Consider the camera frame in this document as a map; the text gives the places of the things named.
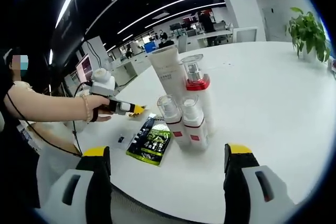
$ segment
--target white pot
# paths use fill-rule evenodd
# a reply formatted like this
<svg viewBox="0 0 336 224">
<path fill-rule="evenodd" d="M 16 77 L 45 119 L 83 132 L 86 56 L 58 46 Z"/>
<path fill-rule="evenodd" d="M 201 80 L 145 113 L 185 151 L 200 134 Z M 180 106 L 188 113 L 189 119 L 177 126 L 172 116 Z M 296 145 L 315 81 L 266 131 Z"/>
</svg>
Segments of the white pot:
<svg viewBox="0 0 336 224">
<path fill-rule="evenodd" d="M 306 43 L 303 46 L 303 50 L 302 50 L 302 55 L 303 55 L 303 59 L 307 62 L 310 63 L 316 63 L 318 61 L 317 59 L 317 55 L 316 55 L 316 50 L 315 47 L 313 47 L 309 53 L 307 53 L 307 47 L 306 47 Z"/>
</svg>

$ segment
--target red object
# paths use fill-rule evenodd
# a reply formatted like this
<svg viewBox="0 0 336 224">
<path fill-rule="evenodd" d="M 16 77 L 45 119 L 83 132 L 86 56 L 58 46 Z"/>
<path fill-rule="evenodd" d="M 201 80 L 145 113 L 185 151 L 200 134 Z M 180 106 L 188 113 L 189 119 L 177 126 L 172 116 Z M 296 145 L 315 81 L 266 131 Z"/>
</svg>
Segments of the red object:
<svg viewBox="0 0 336 224">
<path fill-rule="evenodd" d="M 195 141 L 199 141 L 199 137 L 198 136 L 194 136 L 194 135 L 190 135 L 191 139 L 192 140 L 195 140 Z"/>
<path fill-rule="evenodd" d="M 210 85 L 210 77 L 208 74 L 203 76 L 203 79 L 198 81 L 190 81 L 189 79 L 186 82 L 186 89 L 188 91 L 199 91 L 206 90 Z"/>
<path fill-rule="evenodd" d="M 182 132 L 181 131 L 176 131 L 173 132 L 174 136 L 178 137 L 178 136 L 182 136 Z"/>
</svg>

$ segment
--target woman's hand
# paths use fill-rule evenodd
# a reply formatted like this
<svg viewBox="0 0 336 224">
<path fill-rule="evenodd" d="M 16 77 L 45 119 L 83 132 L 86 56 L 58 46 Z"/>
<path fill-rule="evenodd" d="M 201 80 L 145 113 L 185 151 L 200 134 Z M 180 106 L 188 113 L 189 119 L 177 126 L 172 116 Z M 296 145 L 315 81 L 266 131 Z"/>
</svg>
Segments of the woman's hand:
<svg viewBox="0 0 336 224">
<path fill-rule="evenodd" d="M 88 101 L 88 107 L 90 110 L 90 114 L 93 117 L 93 109 L 99 107 L 100 105 L 109 105 L 110 104 L 110 100 L 102 97 L 100 95 L 88 95 L 86 96 L 86 99 Z M 98 112 L 99 114 L 105 114 L 105 115 L 112 115 L 112 112 L 107 112 L 107 111 L 103 111 L 103 110 L 99 110 Z M 97 118 L 97 122 L 105 122 L 110 120 L 111 117 L 110 116 L 99 116 Z"/>
</svg>

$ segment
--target label on bottle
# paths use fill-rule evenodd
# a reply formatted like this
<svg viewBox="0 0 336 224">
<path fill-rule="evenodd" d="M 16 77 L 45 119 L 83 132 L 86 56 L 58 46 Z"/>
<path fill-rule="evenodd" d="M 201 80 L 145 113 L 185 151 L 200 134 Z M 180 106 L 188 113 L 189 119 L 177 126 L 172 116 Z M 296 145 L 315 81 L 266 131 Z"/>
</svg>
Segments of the label on bottle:
<svg viewBox="0 0 336 224">
<path fill-rule="evenodd" d="M 195 135 L 190 135 L 191 139 L 192 140 L 195 140 L 195 141 L 199 141 L 199 137 L 198 136 L 195 136 Z"/>
<path fill-rule="evenodd" d="M 173 134 L 174 134 L 175 137 L 182 136 L 182 132 L 181 131 L 173 132 Z"/>
</svg>

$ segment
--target office chair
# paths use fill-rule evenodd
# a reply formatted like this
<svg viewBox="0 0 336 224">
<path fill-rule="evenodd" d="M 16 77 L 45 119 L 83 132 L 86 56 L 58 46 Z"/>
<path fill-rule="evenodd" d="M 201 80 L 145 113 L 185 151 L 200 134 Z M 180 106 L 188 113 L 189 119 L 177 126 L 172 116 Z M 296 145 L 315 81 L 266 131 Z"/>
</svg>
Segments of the office chair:
<svg viewBox="0 0 336 224">
<path fill-rule="evenodd" d="M 257 41 L 258 27 L 243 27 L 233 29 L 233 43 Z"/>
</svg>

